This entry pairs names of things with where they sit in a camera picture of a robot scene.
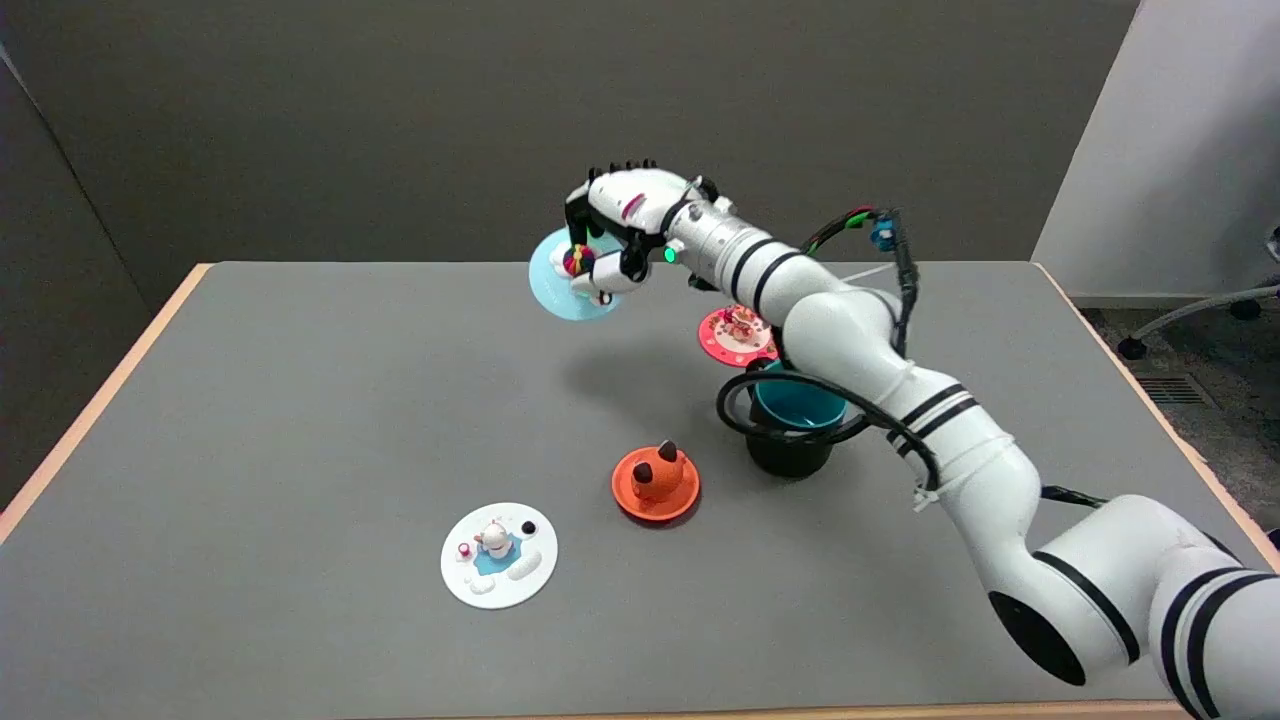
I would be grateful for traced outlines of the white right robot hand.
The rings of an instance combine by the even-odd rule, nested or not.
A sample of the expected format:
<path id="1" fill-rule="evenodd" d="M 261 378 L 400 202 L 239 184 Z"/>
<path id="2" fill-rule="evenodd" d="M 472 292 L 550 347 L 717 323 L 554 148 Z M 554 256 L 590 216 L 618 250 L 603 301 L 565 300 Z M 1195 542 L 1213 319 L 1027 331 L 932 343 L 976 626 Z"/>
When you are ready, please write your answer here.
<path id="1" fill-rule="evenodd" d="M 570 290 L 595 304 L 639 288 L 649 277 L 650 256 L 668 243 L 667 231 L 690 202 L 732 210 L 704 176 L 685 179 L 654 161 L 593 168 L 564 200 L 570 233 Z"/>

